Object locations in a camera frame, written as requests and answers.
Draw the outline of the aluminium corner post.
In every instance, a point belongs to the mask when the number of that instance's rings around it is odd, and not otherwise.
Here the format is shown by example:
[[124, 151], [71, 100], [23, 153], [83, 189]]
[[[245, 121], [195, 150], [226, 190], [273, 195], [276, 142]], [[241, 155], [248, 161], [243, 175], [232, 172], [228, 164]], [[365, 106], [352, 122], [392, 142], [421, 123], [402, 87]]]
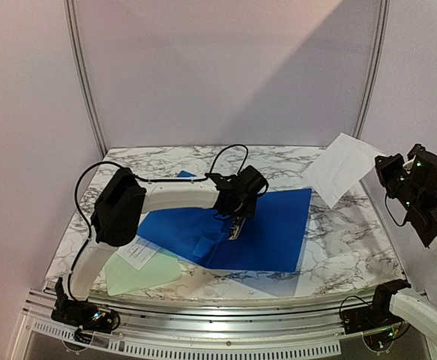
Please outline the aluminium corner post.
[[367, 114], [372, 102], [372, 96], [376, 87], [376, 79], [379, 73], [379, 65], [383, 53], [386, 28], [388, 24], [388, 14], [390, 10], [390, 1], [379, 1], [379, 9], [376, 17], [376, 25], [373, 33], [373, 41], [371, 43], [370, 60], [365, 78], [363, 95], [358, 110], [358, 117], [355, 123], [352, 137], [361, 140], [364, 132], [364, 127], [367, 120]]
[[91, 90], [88, 70], [85, 63], [85, 56], [82, 48], [82, 41], [79, 33], [79, 23], [76, 11], [76, 1], [64, 0], [64, 12], [67, 20], [67, 28], [70, 37], [72, 55], [75, 62], [76, 73], [79, 81], [79, 87], [82, 92], [82, 99], [85, 105], [85, 111], [91, 126], [91, 132], [94, 137], [99, 154], [102, 158], [108, 152], [106, 139], [100, 123], [100, 119], [94, 103]]

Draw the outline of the left aluminium corner post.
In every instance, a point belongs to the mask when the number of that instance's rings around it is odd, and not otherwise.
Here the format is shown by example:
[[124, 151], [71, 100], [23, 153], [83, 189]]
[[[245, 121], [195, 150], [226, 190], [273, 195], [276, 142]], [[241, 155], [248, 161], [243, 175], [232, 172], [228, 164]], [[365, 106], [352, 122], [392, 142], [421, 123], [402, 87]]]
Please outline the left aluminium corner post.
[[79, 33], [79, 23], [76, 11], [76, 1], [64, 0], [64, 12], [67, 20], [67, 28], [70, 37], [72, 55], [75, 62], [76, 73], [79, 81], [79, 87], [82, 92], [82, 99], [85, 105], [85, 111], [91, 126], [91, 132], [94, 137], [99, 154], [102, 158], [108, 152], [106, 139], [100, 123], [100, 119], [94, 103], [91, 90], [88, 70], [85, 63], [85, 56], [82, 48], [82, 41]]

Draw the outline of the aluminium front rail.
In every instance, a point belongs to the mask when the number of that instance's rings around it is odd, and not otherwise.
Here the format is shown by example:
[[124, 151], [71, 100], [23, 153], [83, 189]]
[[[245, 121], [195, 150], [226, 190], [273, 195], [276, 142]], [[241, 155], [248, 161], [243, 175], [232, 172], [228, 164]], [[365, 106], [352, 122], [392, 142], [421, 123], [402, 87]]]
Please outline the aluminium front rail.
[[55, 295], [32, 290], [21, 313], [13, 359], [437, 359], [437, 349], [402, 326], [346, 334], [339, 314], [366, 295], [227, 301], [111, 298], [91, 300], [116, 311], [120, 326], [84, 344], [74, 327], [51, 318]]

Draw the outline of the right aluminium corner post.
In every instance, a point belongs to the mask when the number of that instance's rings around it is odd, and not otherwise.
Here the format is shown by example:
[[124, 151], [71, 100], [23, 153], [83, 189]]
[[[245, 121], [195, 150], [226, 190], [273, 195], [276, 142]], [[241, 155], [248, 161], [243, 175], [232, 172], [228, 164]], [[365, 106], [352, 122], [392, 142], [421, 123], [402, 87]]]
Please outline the right aluminium corner post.
[[367, 114], [372, 102], [372, 96], [376, 87], [376, 79], [379, 73], [379, 65], [383, 53], [386, 28], [388, 24], [388, 14], [390, 10], [390, 1], [379, 1], [379, 9], [376, 17], [376, 25], [373, 33], [373, 41], [371, 43], [370, 60], [365, 78], [363, 95], [358, 110], [358, 117], [355, 123], [352, 137], [361, 140], [364, 132], [364, 127], [367, 120]]

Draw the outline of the green translucent clipboard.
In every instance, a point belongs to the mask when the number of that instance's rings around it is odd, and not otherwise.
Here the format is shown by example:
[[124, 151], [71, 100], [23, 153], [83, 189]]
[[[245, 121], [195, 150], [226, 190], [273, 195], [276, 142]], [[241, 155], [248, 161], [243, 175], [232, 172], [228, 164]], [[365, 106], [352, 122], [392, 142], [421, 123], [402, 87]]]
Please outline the green translucent clipboard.
[[106, 291], [109, 296], [133, 293], [181, 279], [178, 259], [166, 250], [159, 250], [139, 270], [113, 255], [104, 267]]

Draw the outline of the metal folder clip mechanism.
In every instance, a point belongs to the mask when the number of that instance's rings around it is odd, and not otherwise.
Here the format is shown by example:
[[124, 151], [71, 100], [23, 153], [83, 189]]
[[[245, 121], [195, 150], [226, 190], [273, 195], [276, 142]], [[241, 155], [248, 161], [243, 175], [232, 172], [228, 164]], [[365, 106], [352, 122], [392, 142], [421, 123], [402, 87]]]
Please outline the metal folder clip mechanism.
[[234, 241], [238, 239], [241, 230], [243, 228], [244, 222], [245, 222], [245, 218], [243, 217], [236, 217], [233, 220], [232, 225], [230, 226], [229, 229], [228, 240]]

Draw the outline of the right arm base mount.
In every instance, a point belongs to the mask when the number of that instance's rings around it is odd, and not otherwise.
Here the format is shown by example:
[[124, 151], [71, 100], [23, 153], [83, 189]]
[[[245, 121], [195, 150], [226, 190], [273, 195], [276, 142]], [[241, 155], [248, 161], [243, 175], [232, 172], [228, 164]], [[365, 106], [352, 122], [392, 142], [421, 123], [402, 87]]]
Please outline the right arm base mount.
[[347, 335], [361, 333], [366, 347], [375, 353], [387, 352], [410, 325], [389, 310], [391, 297], [399, 290], [411, 288], [407, 280], [397, 279], [376, 287], [370, 302], [357, 295], [342, 300], [339, 317]]

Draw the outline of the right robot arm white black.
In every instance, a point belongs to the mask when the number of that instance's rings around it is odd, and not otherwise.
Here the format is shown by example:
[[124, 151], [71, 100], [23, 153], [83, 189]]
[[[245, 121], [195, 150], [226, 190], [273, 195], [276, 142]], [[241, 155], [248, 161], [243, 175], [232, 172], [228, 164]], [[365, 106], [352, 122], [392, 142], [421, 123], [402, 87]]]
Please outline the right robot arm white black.
[[[385, 196], [400, 202], [406, 211], [403, 222], [411, 224], [437, 259], [437, 155], [417, 143], [406, 156], [376, 156], [375, 169]], [[437, 309], [421, 300], [405, 280], [378, 285], [365, 317], [371, 326], [381, 327], [393, 316], [437, 348]]]

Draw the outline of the printed white paper sheet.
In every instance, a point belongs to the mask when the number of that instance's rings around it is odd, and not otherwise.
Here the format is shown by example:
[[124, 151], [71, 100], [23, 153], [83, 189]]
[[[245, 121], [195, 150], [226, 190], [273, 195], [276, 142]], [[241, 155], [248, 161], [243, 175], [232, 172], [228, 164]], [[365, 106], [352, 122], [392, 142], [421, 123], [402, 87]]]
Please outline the printed white paper sheet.
[[136, 236], [131, 243], [120, 247], [117, 255], [134, 269], [140, 270], [159, 249], [160, 247], [156, 244]]

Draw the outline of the blue file folder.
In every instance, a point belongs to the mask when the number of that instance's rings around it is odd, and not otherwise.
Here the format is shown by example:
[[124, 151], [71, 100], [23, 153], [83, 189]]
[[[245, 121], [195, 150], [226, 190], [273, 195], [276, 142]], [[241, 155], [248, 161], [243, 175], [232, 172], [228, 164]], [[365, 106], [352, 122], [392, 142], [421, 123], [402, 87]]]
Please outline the blue file folder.
[[307, 227], [311, 190], [270, 192], [258, 198], [237, 240], [228, 240], [235, 217], [212, 209], [181, 208], [142, 214], [137, 233], [207, 269], [293, 272]]

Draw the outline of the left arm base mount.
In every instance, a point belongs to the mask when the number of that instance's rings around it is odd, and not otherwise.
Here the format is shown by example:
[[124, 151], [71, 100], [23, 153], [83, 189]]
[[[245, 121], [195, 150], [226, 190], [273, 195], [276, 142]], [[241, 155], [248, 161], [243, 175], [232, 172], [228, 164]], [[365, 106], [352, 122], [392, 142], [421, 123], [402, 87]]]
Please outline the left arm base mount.
[[121, 317], [117, 311], [99, 307], [89, 301], [72, 299], [65, 293], [62, 278], [55, 284], [55, 294], [51, 320], [73, 326], [73, 339], [76, 342], [89, 345], [95, 332], [110, 335], [121, 325]]

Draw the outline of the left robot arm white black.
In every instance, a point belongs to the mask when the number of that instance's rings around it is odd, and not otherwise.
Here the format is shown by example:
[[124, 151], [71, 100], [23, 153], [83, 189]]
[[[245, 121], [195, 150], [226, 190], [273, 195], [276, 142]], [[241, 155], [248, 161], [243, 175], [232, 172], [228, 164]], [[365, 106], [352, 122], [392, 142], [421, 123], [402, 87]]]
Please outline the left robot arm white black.
[[252, 218], [269, 183], [253, 166], [233, 175], [144, 179], [119, 167], [85, 223], [88, 236], [70, 270], [55, 285], [61, 314], [73, 325], [90, 317], [85, 301], [109, 258], [136, 236], [141, 215], [170, 209], [212, 209], [225, 218]]

